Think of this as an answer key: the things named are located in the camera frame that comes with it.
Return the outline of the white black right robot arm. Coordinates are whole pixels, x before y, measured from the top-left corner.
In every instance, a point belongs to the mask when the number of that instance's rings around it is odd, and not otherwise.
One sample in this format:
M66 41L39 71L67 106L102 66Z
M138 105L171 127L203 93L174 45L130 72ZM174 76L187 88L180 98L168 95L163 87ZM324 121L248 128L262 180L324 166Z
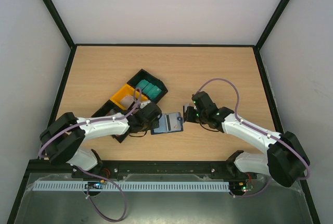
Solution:
M185 122L207 125L212 131L235 136L260 151L258 154L236 151L230 156L227 173L231 177L258 173L271 176L289 188L309 167L310 160L292 132L270 131L241 118L232 109L218 108L204 91L193 95L192 100L193 106L184 106Z

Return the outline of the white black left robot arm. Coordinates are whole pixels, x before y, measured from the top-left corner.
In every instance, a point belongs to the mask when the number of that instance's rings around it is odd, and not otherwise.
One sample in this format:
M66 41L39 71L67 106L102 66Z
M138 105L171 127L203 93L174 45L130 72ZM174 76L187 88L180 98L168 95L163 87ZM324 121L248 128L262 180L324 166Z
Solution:
M134 110L102 117L81 118L72 112L65 113L40 134L39 157L48 158L52 165L66 163L98 174L103 162L95 150L83 147L83 142L108 135L146 132L158 126L161 116L161 109L151 101Z

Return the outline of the black bin with teal cards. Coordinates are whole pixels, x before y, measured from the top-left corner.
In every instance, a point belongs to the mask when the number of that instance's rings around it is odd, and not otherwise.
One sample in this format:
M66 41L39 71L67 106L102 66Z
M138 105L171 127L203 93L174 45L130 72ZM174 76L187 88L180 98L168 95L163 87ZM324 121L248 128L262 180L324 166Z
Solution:
M160 101L168 92L167 87L161 80L144 69L141 69L130 78L127 84L134 89L140 88L142 94L154 103Z

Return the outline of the blue leather card holder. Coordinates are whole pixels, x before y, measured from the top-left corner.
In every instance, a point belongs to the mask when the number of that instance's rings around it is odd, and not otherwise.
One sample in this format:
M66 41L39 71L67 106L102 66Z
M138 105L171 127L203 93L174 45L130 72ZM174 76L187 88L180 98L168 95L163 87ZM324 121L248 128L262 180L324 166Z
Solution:
M183 131L183 117L180 112L163 113L159 118L159 126L150 131L151 135L167 134Z

